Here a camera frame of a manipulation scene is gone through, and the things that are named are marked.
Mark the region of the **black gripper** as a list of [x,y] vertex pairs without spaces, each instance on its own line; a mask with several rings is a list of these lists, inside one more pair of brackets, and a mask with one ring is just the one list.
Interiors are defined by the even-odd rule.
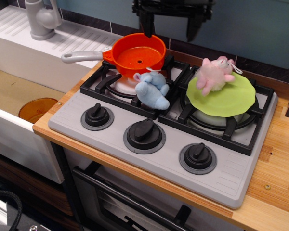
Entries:
[[154,16],[188,18],[186,37],[187,42],[191,42],[213,5],[213,0],[134,0],[132,10],[139,16],[140,27],[148,38],[154,33]]

